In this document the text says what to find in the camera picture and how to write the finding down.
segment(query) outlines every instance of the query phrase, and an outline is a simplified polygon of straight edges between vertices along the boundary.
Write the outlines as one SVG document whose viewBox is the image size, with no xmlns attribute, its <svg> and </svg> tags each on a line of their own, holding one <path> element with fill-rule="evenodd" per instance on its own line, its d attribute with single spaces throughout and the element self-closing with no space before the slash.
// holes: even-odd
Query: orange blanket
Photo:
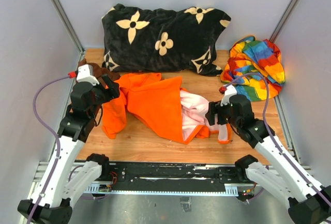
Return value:
<svg viewBox="0 0 331 224">
<path fill-rule="evenodd" d="M 188 144 L 194 137 L 206 138 L 218 130 L 222 132 L 219 142 L 230 140 L 229 126 L 211 127 L 204 120 L 208 108 L 206 99 L 194 94 L 187 97 L 190 93 L 181 98 L 181 77 L 162 80 L 160 73 L 129 73 L 116 82 L 120 97 L 103 105 L 102 129 L 109 138 L 114 139 L 126 126 L 127 108 L 158 136 L 172 141 Z M 193 102 L 183 103 L 184 99 Z"/>
</svg>

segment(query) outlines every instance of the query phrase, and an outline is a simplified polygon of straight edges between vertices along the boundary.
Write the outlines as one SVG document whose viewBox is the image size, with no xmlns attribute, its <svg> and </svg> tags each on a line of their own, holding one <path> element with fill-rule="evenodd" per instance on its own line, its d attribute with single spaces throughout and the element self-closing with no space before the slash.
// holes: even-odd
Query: wooden table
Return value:
<svg viewBox="0 0 331 224">
<path fill-rule="evenodd" d="M 217 52 L 215 64 L 225 67 L 228 52 Z M 103 49 L 88 49 L 85 58 L 88 62 L 101 65 Z M 189 92 L 201 95 L 209 101 L 218 101 L 222 98 L 219 88 L 222 85 L 219 77 L 204 77 L 191 71 L 162 73 L 163 78 L 182 76 L 182 87 Z M 257 118 L 262 118 L 264 101 L 252 102 L 253 111 Z M 279 136 L 286 147 L 284 135 L 278 118 L 274 101 L 269 102 L 267 120 L 272 129 Z M 85 160 L 91 153 L 106 154 L 112 161 L 147 161 L 147 162 L 179 162 L 179 163 L 220 163 L 233 164 L 247 154 L 256 157 L 263 164 L 269 164 L 258 152 L 246 142 L 233 134 L 233 141 L 227 145 L 217 142 L 217 135 L 208 139 L 194 138 L 189 144 L 173 142 L 158 137 L 130 113 L 127 113 L 128 124 L 117 134 L 116 139 L 109 139 L 102 131 L 101 125 L 90 133 L 87 142 L 77 159 Z"/>
</svg>

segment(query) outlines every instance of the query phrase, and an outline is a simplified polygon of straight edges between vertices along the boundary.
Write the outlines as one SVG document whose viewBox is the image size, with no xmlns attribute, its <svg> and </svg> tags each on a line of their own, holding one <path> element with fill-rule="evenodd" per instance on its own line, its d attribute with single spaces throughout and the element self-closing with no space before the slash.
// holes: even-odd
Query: black pillow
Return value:
<svg viewBox="0 0 331 224">
<path fill-rule="evenodd" d="M 214 8 L 143 10 L 117 4 L 102 18 L 103 67 L 115 72 L 166 72 L 190 69 L 221 74 L 215 42 L 231 18 Z"/>
</svg>

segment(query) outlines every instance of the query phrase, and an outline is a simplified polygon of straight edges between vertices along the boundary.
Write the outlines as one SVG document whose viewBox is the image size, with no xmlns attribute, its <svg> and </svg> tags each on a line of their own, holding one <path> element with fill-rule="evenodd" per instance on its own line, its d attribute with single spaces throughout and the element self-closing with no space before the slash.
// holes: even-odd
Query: robotic arm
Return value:
<svg viewBox="0 0 331 224">
<path fill-rule="evenodd" d="M 32 216 L 35 223 L 68 223 L 72 209 L 85 189 L 97 178 L 103 180 L 109 175 L 108 157 L 92 154 L 78 174 L 66 183 L 79 151 L 97 125 L 96 115 L 101 105 L 119 97 L 118 84 L 112 82 L 106 74 L 101 78 L 107 88 L 93 76 L 90 65 L 78 69 L 78 83 L 72 89 L 71 104 L 58 130 L 61 150 L 59 153 L 58 147 L 54 150 L 49 166 L 31 199 L 22 200 L 18 206 L 18 211 L 28 218 L 37 204 Z"/>
<path fill-rule="evenodd" d="M 284 149 L 274 131 L 254 118 L 250 101 L 228 86 L 219 102 L 210 102 L 206 118 L 210 125 L 229 123 L 245 142 L 262 154 L 281 177 L 268 171 L 251 155 L 235 165 L 242 182 L 254 181 L 288 209 L 296 224 L 318 224 L 331 215 L 331 186 L 323 187 Z"/>
</svg>

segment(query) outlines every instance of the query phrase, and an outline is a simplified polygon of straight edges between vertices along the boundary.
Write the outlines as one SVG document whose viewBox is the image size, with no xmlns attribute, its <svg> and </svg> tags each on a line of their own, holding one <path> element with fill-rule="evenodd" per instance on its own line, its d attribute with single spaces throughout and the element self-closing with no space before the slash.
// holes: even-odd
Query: rainbow checkered cloth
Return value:
<svg viewBox="0 0 331 224">
<path fill-rule="evenodd" d="M 248 72 L 260 72 L 268 82 L 269 97 L 277 96 L 285 82 L 278 47 L 267 39 L 255 40 L 254 36 L 247 36 L 235 43 L 230 50 L 230 58 L 225 70 L 221 74 L 221 81 L 229 83 Z M 235 88 L 250 101 L 266 99 L 264 81 L 258 76 L 239 79 Z"/>
</svg>

